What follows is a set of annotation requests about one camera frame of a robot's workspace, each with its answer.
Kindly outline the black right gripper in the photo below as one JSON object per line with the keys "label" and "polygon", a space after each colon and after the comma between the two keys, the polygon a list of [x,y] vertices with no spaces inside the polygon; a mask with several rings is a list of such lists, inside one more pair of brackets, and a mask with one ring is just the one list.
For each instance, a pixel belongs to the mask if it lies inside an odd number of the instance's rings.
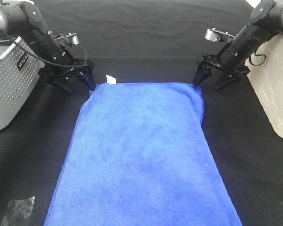
{"label": "black right gripper", "polygon": [[214,86],[215,90],[220,90],[240,81],[240,75],[247,75],[250,72],[250,69],[244,65],[245,60],[246,58],[239,54],[202,55],[192,83],[194,86],[199,86],[212,76],[211,68],[215,68],[223,72]]}

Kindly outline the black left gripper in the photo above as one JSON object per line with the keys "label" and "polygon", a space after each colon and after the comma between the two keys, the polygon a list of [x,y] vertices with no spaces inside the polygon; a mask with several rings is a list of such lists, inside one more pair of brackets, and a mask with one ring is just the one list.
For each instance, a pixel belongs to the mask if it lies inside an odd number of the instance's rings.
{"label": "black left gripper", "polygon": [[39,70],[38,74],[43,77],[48,77],[47,83],[49,85],[58,87],[69,94],[73,92],[74,88],[67,80],[72,78],[78,79],[80,82],[86,85],[89,90],[94,91],[97,86],[92,75],[95,65],[91,60],[87,60],[87,62],[83,65],[78,65],[78,63],[82,62],[82,60],[75,60],[75,65],[77,65],[77,67],[61,67],[63,71],[60,72],[53,71],[49,66],[46,65],[44,68]]}

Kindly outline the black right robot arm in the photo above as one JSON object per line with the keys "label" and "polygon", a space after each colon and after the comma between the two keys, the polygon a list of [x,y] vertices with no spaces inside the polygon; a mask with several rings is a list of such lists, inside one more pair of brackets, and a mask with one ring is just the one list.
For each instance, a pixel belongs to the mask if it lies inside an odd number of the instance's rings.
{"label": "black right robot arm", "polygon": [[206,39],[224,42],[224,47],[215,55],[202,55],[194,79],[194,86],[200,85],[213,75],[216,68],[220,75],[215,83],[219,90],[237,82],[250,70],[245,61],[265,42],[283,34],[283,1],[262,0],[252,11],[249,21],[235,36],[216,29],[208,29]]}

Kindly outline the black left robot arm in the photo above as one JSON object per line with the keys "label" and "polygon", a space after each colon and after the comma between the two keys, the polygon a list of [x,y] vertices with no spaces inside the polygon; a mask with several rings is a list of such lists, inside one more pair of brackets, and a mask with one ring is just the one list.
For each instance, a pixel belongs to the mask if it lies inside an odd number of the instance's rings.
{"label": "black left robot arm", "polygon": [[69,79],[75,78],[89,90],[96,89],[92,75],[94,63],[86,57],[75,58],[69,52],[73,46],[78,46],[76,33],[55,36],[33,3],[0,0],[0,39],[7,38],[15,43],[16,37],[30,48],[24,51],[27,55],[45,64],[38,74],[47,77],[48,84],[71,93],[73,87]]}

